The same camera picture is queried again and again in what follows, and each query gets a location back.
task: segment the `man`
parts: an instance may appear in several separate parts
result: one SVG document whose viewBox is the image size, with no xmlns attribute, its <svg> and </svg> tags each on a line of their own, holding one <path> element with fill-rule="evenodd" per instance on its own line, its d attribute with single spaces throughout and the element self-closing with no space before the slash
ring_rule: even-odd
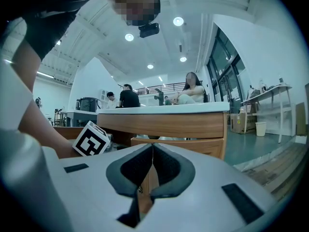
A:
<svg viewBox="0 0 309 232">
<path fill-rule="evenodd" d="M 172 102 L 170 101 L 168 96 L 164 97 L 164 100 L 165 100 L 164 101 L 165 106 L 171 106 L 172 105 Z"/>
<path fill-rule="evenodd" d="M 124 84 L 124 90 L 120 93 L 120 107 L 139 107 L 140 99 L 130 84 Z"/>
<path fill-rule="evenodd" d="M 116 108 L 116 106 L 118 105 L 118 100 L 115 98 L 114 93 L 108 92 L 106 96 L 109 99 L 106 109 Z"/>
<path fill-rule="evenodd" d="M 27 24 L 26 35 L 17 48 L 12 67 L 32 92 L 44 57 L 61 39 L 78 10 L 89 0 L 11 0 L 22 6 L 3 10 L 0 18 L 0 45 L 4 43 L 4 29 L 10 28 L 8 23 L 22 17 Z M 160 12 L 160 0 L 111 0 L 115 11 L 124 16 L 134 26 L 143 26 L 156 18 Z M 5 8 L 5 1 L 0 2 Z M 41 145 L 53 148 L 59 158 L 78 156 L 72 143 L 61 136 L 40 112 L 35 101 L 28 106 L 19 125 L 21 132 L 36 138 Z"/>
</svg>

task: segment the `white bucket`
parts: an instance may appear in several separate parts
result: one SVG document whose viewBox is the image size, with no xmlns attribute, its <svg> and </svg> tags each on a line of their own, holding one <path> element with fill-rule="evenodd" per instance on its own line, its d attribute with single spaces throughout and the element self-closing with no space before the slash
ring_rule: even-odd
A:
<svg viewBox="0 0 309 232">
<path fill-rule="evenodd" d="M 266 122 L 256 122 L 256 135 L 258 137 L 264 137 L 266 132 Z"/>
</svg>

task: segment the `wooden floor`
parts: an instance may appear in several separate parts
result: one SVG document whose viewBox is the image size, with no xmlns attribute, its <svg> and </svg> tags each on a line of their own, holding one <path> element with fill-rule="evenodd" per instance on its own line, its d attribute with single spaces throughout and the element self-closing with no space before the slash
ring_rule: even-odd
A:
<svg viewBox="0 0 309 232">
<path fill-rule="evenodd" d="M 308 158 L 306 146 L 294 143 L 271 161 L 244 174 L 261 184 L 279 201 L 297 187 Z"/>
</svg>

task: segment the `seated woman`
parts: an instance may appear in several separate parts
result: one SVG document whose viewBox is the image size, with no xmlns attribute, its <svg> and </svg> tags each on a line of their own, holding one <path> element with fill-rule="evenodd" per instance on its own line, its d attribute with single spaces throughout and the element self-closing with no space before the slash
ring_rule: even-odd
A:
<svg viewBox="0 0 309 232">
<path fill-rule="evenodd" d="M 177 92 L 172 98 L 173 104 L 195 104 L 208 102 L 206 91 L 194 72 L 189 72 L 186 76 L 185 85 L 182 92 Z"/>
</svg>

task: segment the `white ceiling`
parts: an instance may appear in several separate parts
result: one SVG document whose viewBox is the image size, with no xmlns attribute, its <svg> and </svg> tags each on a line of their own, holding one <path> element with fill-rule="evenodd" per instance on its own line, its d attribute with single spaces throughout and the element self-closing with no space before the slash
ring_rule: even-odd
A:
<svg viewBox="0 0 309 232">
<path fill-rule="evenodd" d="M 75 21 L 43 60 L 39 71 L 55 76 L 56 82 L 71 85 L 78 66 L 98 57 L 119 83 L 171 72 L 198 70 L 209 49 L 211 14 L 226 14 L 253 21 L 251 0 L 161 0 L 161 14 L 155 22 L 160 33 L 139 38 L 137 27 L 127 26 L 108 0 L 91 0 L 78 12 Z M 173 24 L 184 18 L 181 27 Z M 23 39 L 26 24 L 19 23 L 8 37 L 2 54 L 11 58 Z M 128 42 L 125 35 L 134 40 Z M 181 63 L 180 57 L 187 62 Z"/>
</svg>

